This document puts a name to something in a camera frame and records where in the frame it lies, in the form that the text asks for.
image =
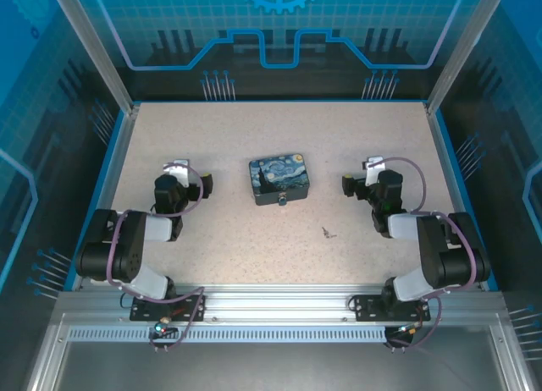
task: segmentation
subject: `black mounting plate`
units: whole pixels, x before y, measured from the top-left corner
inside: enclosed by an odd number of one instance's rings
[[[387,311],[380,295],[354,295],[349,308],[356,313],[356,322],[426,322],[431,320],[427,302],[400,302]]]
[[[132,322],[157,322],[163,317],[171,317],[173,322],[188,322],[194,311],[199,295],[193,295],[174,304],[155,304],[147,300],[134,298],[130,311],[130,320]],[[194,316],[194,322],[202,322],[205,315],[205,299],[202,296],[200,311]]]

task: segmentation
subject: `starry night box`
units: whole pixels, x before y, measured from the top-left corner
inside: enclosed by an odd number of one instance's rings
[[[308,175],[301,154],[263,158],[250,161],[252,190],[257,205],[305,199],[308,195]]]

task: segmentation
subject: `small debris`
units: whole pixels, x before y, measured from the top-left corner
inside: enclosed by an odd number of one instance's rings
[[[334,237],[337,237],[336,234],[329,234],[329,231],[326,230],[326,228],[324,226],[322,226],[322,230],[324,231],[324,237],[326,239],[333,239]]]

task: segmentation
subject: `blue wall panel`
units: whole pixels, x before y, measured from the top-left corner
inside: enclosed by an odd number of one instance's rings
[[[0,37],[0,389],[13,391],[66,278],[50,249],[74,253],[119,107],[55,0],[0,0]]]
[[[426,98],[478,3],[81,1],[136,100]]]
[[[502,0],[441,107],[499,288],[510,309],[535,312],[542,311],[540,1]],[[535,368],[542,378],[542,366]]]

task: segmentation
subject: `speckled tabletop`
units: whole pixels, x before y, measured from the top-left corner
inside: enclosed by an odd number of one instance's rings
[[[256,206],[249,161],[298,152],[308,198]],[[424,209],[452,211],[422,103],[143,103],[113,208],[150,209],[162,164],[190,158],[213,174],[214,192],[183,217],[176,242],[146,243],[152,268],[178,284],[383,283],[416,267],[419,253],[416,242],[382,238],[369,204],[342,194],[341,176],[360,173],[373,155],[417,162],[428,183]],[[404,176],[403,206],[417,206],[416,171],[398,162],[388,168]]]

